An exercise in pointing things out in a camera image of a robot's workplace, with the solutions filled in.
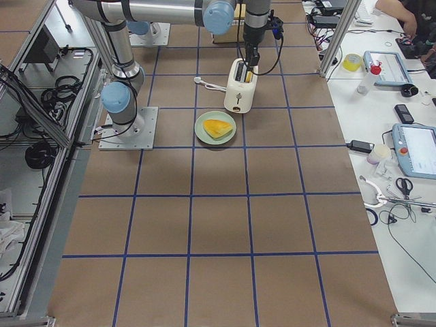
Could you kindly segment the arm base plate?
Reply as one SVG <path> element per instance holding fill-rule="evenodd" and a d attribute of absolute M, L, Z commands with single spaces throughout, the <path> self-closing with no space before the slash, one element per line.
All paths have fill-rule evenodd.
<path fill-rule="evenodd" d="M 166 46 L 170 24 L 163 22 L 127 22 L 130 44 L 133 47 Z"/>
<path fill-rule="evenodd" d="M 98 148 L 101 151 L 152 150 L 157 125 L 158 107 L 141 107 L 134 124 L 120 136 L 113 128 L 104 129 Z"/>

